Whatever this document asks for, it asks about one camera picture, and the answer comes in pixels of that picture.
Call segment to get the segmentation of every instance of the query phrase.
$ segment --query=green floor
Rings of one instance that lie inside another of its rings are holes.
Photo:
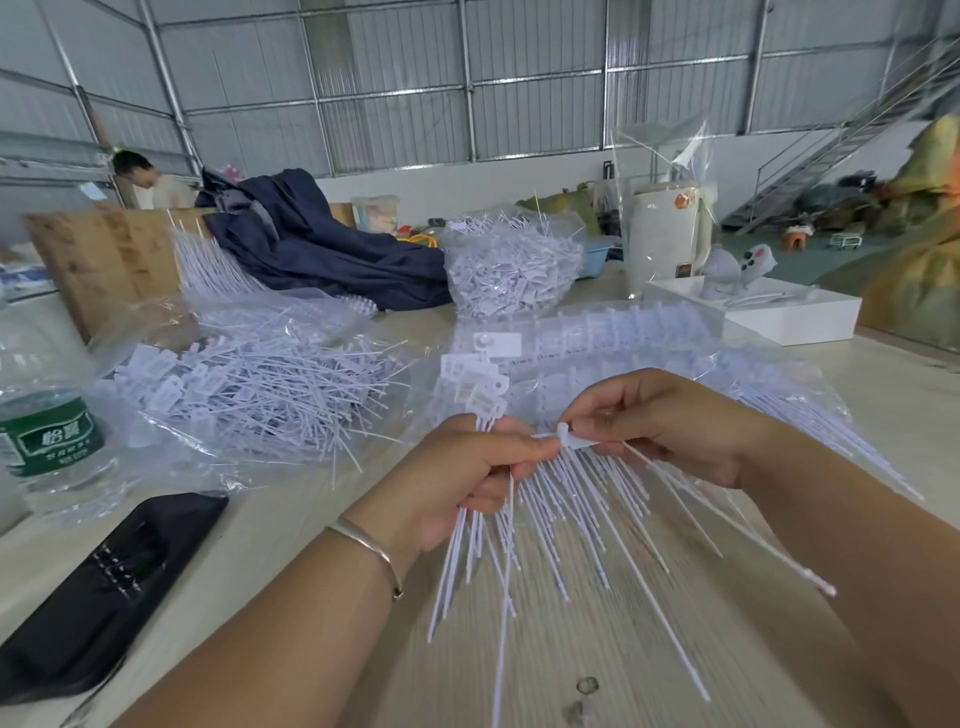
[[[780,247],[780,237],[775,234],[759,232],[748,235],[726,234],[724,247],[740,257],[744,251],[754,245],[766,243],[774,252],[777,267],[770,278],[786,280],[791,283],[809,285],[827,271],[839,268],[844,263],[857,260],[864,255],[893,245],[895,238],[882,235],[864,235],[863,245],[854,250],[840,251],[828,248],[829,235],[814,235],[806,243],[801,253],[788,253]]]

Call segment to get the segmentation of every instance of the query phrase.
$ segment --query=pile of zip ties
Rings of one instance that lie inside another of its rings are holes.
[[[440,410],[473,412],[477,415],[478,428],[489,428],[503,413],[545,427],[594,382],[643,367],[659,367],[698,379],[706,386],[789,422],[851,459],[867,461],[905,492],[920,497],[853,431],[844,417],[818,403],[816,396],[765,358],[762,349],[724,344],[709,329],[709,323],[696,309],[685,305],[613,306],[606,310],[594,307],[577,315],[559,311],[550,318],[521,317],[506,324],[502,320],[461,322],[451,347],[454,353],[442,357],[442,381],[435,403]],[[543,338],[531,340],[538,334]],[[548,434],[554,432],[546,431],[541,436]],[[427,633],[430,642],[438,620],[445,619],[449,612],[461,563],[469,584],[478,560],[488,552],[503,587],[492,728],[497,728],[500,720],[507,617],[517,617],[510,597],[511,571],[520,570],[514,530],[515,498],[534,526],[539,548],[563,601],[569,601],[570,590],[558,552],[558,528],[569,526],[579,533],[605,589],[611,589],[612,584],[604,566],[604,554],[611,547],[623,554],[691,681],[707,702],[710,696],[703,679],[627,548],[622,526],[618,529],[612,519],[614,510],[626,514],[660,568],[670,572],[644,525],[644,520],[651,515],[651,483],[647,474],[656,477],[653,482],[658,482],[680,505],[705,542],[721,558],[719,547],[690,511],[688,502],[702,505],[826,595],[836,595],[831,584],[765,541],[747,521],[729,491],[723,491],[723,495],[738,518],[708,497],[715,489],[705,490],[707,484],[703,481],[690,478],[673,466],[651,461],[629,445],[627,449],[647,467],[644,477],[620,458],[597,455],[589,449],[594,443],[572,435],[563,423],[556,426],[555,434],[561,440],[560,455],[541,463],[522,488],[515,491],[511,480],[508,504],[503,510],[492,517],[476,513],[468,517],[466,510],[460,512],[447,548]],[[615,503],[619,504],[618,509],[612,508]],[[499,549],[494,539],[499,542]]]
[[[236,259],[216,241],[207,239],[199,232],[188,232],[176,226],[173,234],[174,255],[180,274],[180,292],[187,300],[200,298],[205,301],[231,301],[238,296],[266,294],[271,291],[246,273]],[[302,299],[300,305],[308,308],[326,298],[335,299],[367,318],[376,313],[376,303],[362,296],[345,294],[333,297],[319,290],[312,290],[312,294],[312,298]],[[282,291],[276,291],[275,295],[285,296]],[[294,292],[286,297],[296,295]]]
[[[544,220],[484,214],[453,221],[443,248],[450,295],[459,316],[539,311],[570,289],[584,265],[584,247],[551,234]]]
[[[342,451],[362,472],[357,438],[393,439],[376,430],[389,393],[409,386],[397,378],[409,364],[392,352],[402,345],[330,347],[259,328],[180,353],[138,344],[98,387],[204,451],[271,462]]]

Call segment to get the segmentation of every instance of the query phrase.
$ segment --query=barcode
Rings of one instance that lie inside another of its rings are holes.
[[[0,432],[0,465],[23,465],[23,457],[6,432]]]

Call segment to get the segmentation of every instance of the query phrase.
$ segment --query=person's right hand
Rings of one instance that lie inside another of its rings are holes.
[[[602,454],[624,455],[624,441],[651,460],[725,488],[739,487],[740,468],[785,427],[691,379],[660,369],[614,376],[584,390],[561,415],[574,434],[600,442]]]

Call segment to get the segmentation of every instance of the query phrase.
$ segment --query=bangle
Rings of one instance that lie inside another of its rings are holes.
[[[381,559],[383,559],[387,566],[390,568],[390,571],[394,575],[394,601],[397,601],[403,596],[403,585],[400,583],[400,576],[396,573],[396,568],[394,567],[394,562],[390,560],[390,555],[383,549],[383,547],[378,544],[374,539],[371,538],[370,534],[367,533],[360,526],[351,523],[345,518],[339,518],[333,523],[331,523],[327,528],[331,531],[339,533],[341,536],[345,536],[351,541],[355,541],[360,546],[365,546]]]

